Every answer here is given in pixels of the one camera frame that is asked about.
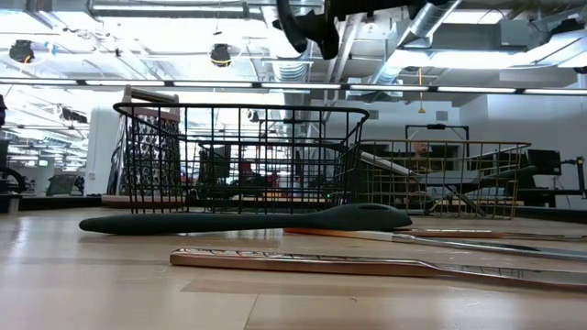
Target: gold wire basket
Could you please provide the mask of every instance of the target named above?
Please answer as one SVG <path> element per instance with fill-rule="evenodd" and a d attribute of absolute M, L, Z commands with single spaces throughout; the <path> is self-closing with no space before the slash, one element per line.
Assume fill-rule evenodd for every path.
<path fill-rule="evenodd" d="M 362 140 L 358 202 L 405 209 L 410 215 L 512 219 L 527 164 L 525 142 Z"/>

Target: ceiling light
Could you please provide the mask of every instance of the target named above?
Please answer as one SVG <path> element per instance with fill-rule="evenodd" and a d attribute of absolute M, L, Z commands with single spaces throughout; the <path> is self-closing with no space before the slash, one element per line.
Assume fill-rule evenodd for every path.
<path fill-rule="evenodd" d="M 26 125 L 26 126 L 15 126 L 6 125 L 4 126 L 5 129 L 41 129 L 41 130 L 89 130 L 89 125 L 78 125 L 78 126 L 43 126 L 43 125 Z"/>
<path fill-rule="evenodd" d="M 165 86 L 165 82 L 163 81 L 117 81 L 117 80 L 107 80 L 107 81 L 87 81 L 86 82 L 92 86 Z"/>
<path fill-rule="evenodd" d="M 43 139 L 45 137 L 45 133 L 38 129 L 22 129 L 22 128 L 15 128 L 14 133 L 21 138 L 34 138 L 34 139 Z"/>
<path fill-rule="evenodd" d="M 174 82 L 178 87 L 250 88 L 252 82 Z"/>
<path fill-rule="evenodd" d="M 29 85 L 77 85 L 75 80 L 69 79 L 18 79 L 18 78 L 0 78 L 0 83 L 9 84 L 29 84 Z"/>
<path fill-rule="evenodd" d="M 222 11 L 235 11 L 230 7 L 211 6 L 206 7 L 203 5 L 94 5 L 92 7 L 94 11 L 97 10 L 124 10 L 124 11 L 210 11 L 210 12 L 222 12 Z"/>
<path fill-rule="evenodd" d="M 515 92 L 515 88 L 499 88 L 499 87 L 438 87 L 439 92 L 449 93 L 483 93 L 483 94 L 511 94 Z"/>
<path fill-rule="evenodd" d="M 340 89 L 339 83 L 287 83 L 287 82 L 264 82 L 260 85 L 262 88 L 299 88 L 299 89 Z"/>
<path fill-rule="evenodd" d="M 535 95 L 578 95 L 587 96 L 587 90 L 584 89 L 535 89 L 529 88 L 524 91 L 524 94 L 535 94 Z"/>
<path fill-rule="evenodd" d="M 457 9 L 444 20 L 444 24 L 497 24 L 509 10 Z"/>
<path fill-rule="evenodd" d="M 71 160 L 71 161 L 86 161 L 86 158 L 80 158 L 80 157 L 75 157 L 75 156 L 65 156 L 66 160 Z"/>
<path fill-rule="evenodd" d="M 430 66 L 449 69 L 505 69 L 515 65 L 514 57 L 499 51 L 439 51 L 430 58 Z"/>
<path fill-rule="evenodd" d="M 382 92 L 427 92 L 428 86 L 410 86 L 410 85 L 371 85 L 371 84 L 353 84 L 349 87 L 357 91 L 382 91 Z"/>
<path fill-rule="evenodd" d="M 38 160 L 37 156 L 8 156 L 11 160 Z"/>

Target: desk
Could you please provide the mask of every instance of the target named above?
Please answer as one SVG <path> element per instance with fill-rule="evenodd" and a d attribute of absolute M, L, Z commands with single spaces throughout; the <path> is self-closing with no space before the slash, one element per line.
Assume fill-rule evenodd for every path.
<path fill-rule="evenodd" d="M 183 268 L 170 266 L 168 258 L 175 248 L 198 246 L 584 272 L 586 263 L 284 235 L 281 230 L 104 236 L 77 227 L 85 217 L 119 213 L 127 211 L 1 216 L 3 329 L 584 329 L 587 323 L 587 296 L 574 292 L 455 280 Z M 587 234 L 585 225 L 528 219 L 415 219 L 415 226 Z M 585 244 L 531 244 L 587 251 Z"/>

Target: spatula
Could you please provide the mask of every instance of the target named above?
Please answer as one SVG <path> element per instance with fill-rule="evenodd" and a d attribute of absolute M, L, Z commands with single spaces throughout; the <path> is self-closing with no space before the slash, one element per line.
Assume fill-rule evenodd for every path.
<path fill-rule="evenodd" d="M 163 235 L 271 228 L 390 231 L 412 224 L 391 206 L 355 203 L 310 214 L 122 214 L 83 220 L 80 228 L 104 234 Z"/>

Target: white wall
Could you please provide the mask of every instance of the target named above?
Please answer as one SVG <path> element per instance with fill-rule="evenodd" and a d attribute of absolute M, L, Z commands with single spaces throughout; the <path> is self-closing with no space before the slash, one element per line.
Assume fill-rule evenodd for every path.
<path fill-rule="evenodd" d="M 313 100 L 312 105 L 322 105 L 319 100 Z M 378 140 L 404 140 L 405 125 L 427 125 L 438 124 L 436 120 L 436 111 L 448 111 L 449 121 L 441 122 L 445 125 L 458 125 L 460 111 L 458 108 L 452 107 L 451 102 L 424 102 L 425 114 L 419 114 L 419 102 L 411 104 L 404 104 L 403 102 L 396 103 L 373 103 L 364 104 L 357 101 L 338 101 L 337 107 L 351 107 L 360 108 L 364 110 L 378 110 L 379 119 L 367 120 L 363 125 L 362 139 L 378 139 Z M 352 115 L 349 117 L 351 123 L 356 123 L 360 119 L 360 115 Z M 327 122 L 327 138 L 341 138 L 346 131 L 346 115 L 333 113 Z M 410 135 L 416 131 L 416 128 L 410 129 Z M 452 131 L 431 131 L 420 129 L 414 136 L 414 139 L 457 139 L 460 138 Z"/>
<path fill-rule="evenodd" d="M 106 193 L 112 166 L 112 152 L 116 146 L 120 125 L 120 115 L 112 108 L 115 102 L 119 101 L 102 100 L 92 110 L 88 158 L 85 166 L 85 195 Z"/>
<path fill-rule="evenodd" d="M 580 88 L 580 84 L 569 88 Z M 532 149 L 559 150 L 563 160 L 587 157 L 584 97 L 485 95 L 460 109 L 460 122 L 471 127 L 471 140 L 530 142 Z M 535 180 L 538 186 L 553 187 L 552 177 L 536 176 Z M 574 166 L 563 165 L 560 183 L 565 189 L 579 188 Z M 580 196 L 569 199 L 572 208 L 587 208 Z M 565 196 L 557 198 L 557 207 L 569 207 Z"/>

